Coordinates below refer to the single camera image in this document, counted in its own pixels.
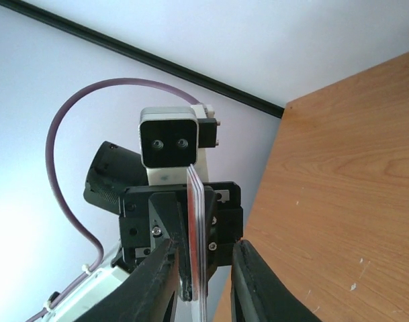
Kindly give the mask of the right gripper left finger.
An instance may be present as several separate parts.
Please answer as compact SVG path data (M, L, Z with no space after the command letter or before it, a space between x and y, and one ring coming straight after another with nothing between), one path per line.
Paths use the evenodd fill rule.
M166 239L103 300L77 321L174 321L178 295L178 247Z

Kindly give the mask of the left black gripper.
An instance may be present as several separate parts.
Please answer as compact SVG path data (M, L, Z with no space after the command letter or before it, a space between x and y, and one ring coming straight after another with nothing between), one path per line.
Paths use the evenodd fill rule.
M100 145L87 173L84 199L119 217L120 246L111 266L133 271L164 239L179 253L179 297L192 301L186 184L151 186L140 155L111 142ZM243 236L241 189L232 181L204 185L207 282L232 263Z

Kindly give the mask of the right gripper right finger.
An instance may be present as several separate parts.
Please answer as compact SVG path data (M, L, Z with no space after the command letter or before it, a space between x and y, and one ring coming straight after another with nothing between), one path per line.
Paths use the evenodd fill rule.
M233 321L319 321L280 281L252 243L244 239L232 251Z

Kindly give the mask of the red white credit card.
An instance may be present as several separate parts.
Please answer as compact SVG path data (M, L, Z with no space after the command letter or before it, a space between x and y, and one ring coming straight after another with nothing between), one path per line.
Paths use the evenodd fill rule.
M187 167L187 216L193 321L208 320L207 233L204 187L194 166Z

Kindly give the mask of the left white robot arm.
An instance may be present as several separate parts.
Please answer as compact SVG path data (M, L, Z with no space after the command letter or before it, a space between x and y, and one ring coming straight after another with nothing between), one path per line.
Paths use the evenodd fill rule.
M194 301L198 280L211 278L231 263L232 247L242 236L240 187L234 182L208 182L206 150L197 150L197 195L203 199L206 263L197 252L196 194L185 168L146 168L138 153L110 142L98 149L85 181L85 200L119 217L115 251L99 252L96 264L65 293L54 294L46 321L86 321L87 313L108 296L119 297L129 278L137 278L149 257L167 239L179 253L177 294Z

